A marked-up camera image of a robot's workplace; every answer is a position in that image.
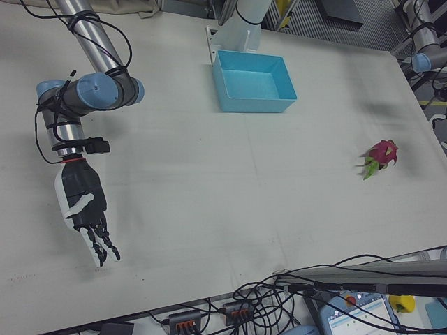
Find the blue bin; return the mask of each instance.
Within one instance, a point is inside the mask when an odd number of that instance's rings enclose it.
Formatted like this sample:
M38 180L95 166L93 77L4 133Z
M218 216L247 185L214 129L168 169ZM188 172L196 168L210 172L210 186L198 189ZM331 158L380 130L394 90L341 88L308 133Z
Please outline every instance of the blue bin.
M297 100L282 57L218 50L212 69L224 112L283 112Z

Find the white table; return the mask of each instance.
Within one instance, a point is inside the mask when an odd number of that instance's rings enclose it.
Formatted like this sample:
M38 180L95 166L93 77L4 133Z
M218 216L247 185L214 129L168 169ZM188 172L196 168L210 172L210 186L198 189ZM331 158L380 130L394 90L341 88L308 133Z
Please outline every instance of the white table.
M62 221L59 168L40 159L32 121L38 82L91 67L60 22L0 3L0 334L230 292L277 269L445 243L447 160L387 52L263 31L259 52L285 58L300 100L283 114L226 114L210 22L102 17L129 35L130 71L147 93L83 119L87 135L111 144L88 160L122 254L96 269ZM42 124L39 135L47 147ZM360 155L390 138L399 162L363 181Z

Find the screen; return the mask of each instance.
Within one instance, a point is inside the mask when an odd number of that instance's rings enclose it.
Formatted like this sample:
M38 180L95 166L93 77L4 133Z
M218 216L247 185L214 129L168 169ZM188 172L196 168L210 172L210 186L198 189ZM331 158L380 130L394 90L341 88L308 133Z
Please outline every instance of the screen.
M379 297L373 299L372 301L366 301L364 304L359 305L366 311L373 313L381 318L391 321L388 309L386 309L385 302L383 298ZM366 314L358 309L351 311L349 315L354 315L357 318L363 319L375 325L393 328L392 325L386 323L385 321L376 319L374 316ZM334 315L328 318L330 325L330 330L332 335L390 335L393 333L386 332L374 328L372 326L361 323L360 321L354 320L339 311L335 311Z

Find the dragon fruit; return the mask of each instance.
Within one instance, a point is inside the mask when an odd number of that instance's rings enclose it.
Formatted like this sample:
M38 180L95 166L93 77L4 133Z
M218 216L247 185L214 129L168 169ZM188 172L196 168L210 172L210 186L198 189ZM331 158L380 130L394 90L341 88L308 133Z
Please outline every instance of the dragon fruit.
M363 180L370 178L379 170L385 169L388 163L397 162L397 146L392 140L382 140L374 145L365 157L365 177Z

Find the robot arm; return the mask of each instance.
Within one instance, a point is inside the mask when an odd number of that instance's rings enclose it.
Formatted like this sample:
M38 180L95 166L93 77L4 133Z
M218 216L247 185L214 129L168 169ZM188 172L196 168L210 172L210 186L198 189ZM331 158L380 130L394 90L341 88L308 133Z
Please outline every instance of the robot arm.
M404 4L416 49L412 62L413 70L417 73L441 68L447 63L447 48L439 45L427 2L427 0L408 0Z
M96 266L102 267L107 255L114 261L120 255L109 239L101 181L82 153L102 154L110 152L110 148L101 137L86 138L80 118L94 110L139 103L144 88L129 75L129 63L123 65L87 0L57 0L57 4L96 72L74 82L41 82L37 86L38 105L52 150L62 158L54 186L64 221L81 233Z

